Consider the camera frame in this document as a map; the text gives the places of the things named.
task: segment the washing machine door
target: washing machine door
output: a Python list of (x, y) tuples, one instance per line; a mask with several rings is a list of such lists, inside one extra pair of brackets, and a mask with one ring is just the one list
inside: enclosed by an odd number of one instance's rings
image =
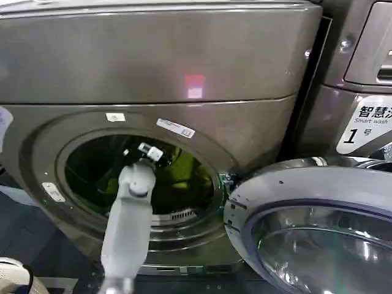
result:
[(313, 157), (268, 167), (229, 197), (228, 236), (284, 293), (389, 293), (391, 165)]

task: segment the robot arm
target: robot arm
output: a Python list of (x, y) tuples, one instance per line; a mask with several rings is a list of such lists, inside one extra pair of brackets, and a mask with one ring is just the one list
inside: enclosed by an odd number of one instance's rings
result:
[(156, 177), (148, 162), (139, 161), (120, 173), (102, 246), (105, 280), (100, 294), (132, 293), (133, 280), (144, 264), (153, 210)]

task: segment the washing machine top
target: washing machine top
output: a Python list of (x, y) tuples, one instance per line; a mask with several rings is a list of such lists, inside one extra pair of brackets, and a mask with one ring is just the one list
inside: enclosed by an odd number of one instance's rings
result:
[(0, 2), (0, 12), (25, 12), (29, 10), (52, 10), (79, 7), (110, 7), (110, 6), (140, 6), (140, 5), (155, 5), (171, 4), (174, 6), (181, 6), (182, 4), (264, 4), (268, 7), (283, 7), (287, 4), (293, 5), (309, 5), (309, 1), (305, 0), (258, 0), (258, 1), (240, 1), (240, 0), (3, 0)]
[(300, 88), (321, 14), (307, 1), (0, 6), (0, 103), (284, 99)]
[(228, 237), (284, 293), (389, 292), (391, 168), (353, 157), (268, 167), (229, 197)]

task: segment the washing machine drum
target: washing machine drum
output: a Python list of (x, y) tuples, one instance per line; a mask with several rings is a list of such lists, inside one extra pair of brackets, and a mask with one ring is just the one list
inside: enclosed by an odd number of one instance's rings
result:
[(107, 215), (118, 190), (118, 176), (145, 154), (141, 144), (154, 146), (164, 156), (156, 164), (156, 186), (151, 204), (160, 219), (181, 213), (178, 222), (201, 214), (214, 191), (206, 168), (190, 153), (166, 142), (136, 136), (108, 135), (80, 145), (67, 159), (65, 176), (76, 197), (90, 210)]
[(279, 164), (239, 185), (224, 211), (231, 242), (284, 293), (389, 293), (391, 163), (318, 161)]

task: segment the sticker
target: sticker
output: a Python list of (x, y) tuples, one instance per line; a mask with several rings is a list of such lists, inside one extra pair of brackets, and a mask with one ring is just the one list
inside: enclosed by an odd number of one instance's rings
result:
[(167, 121), (166, 119), (159, 118), (157, 120), (157, 126), (163, 127), (164, 129), (170, 130), (178, 135), (181, 135), (183, 137), (186, 137), (188, 139), (192, 138), (196, 131), (185, 127), (181, 124), (177, 124), (172, 121)]
[(66, 199), (64, 198), (64, 196), (61, 195), (60, 191), (57, 189), (55, 184), (42, 183), (42, 187), (45, 189), (45, 191), (49, 194), (49, 196), (55, 202), (65, 202), (66, 201)]
[(8, 127), (13, 121), (13, 116), (4, 107), (0, 107), (0, 153), (2, 153), (2, 144), (6, 135)]
[(392, 96), (362, 98), (336, 146), (336, 151), (340, 154), (351, 153), (390, 130)]
[(112, 123), (125, 121), (125, 115), (123, 113), (106, 113), (106, 119)]

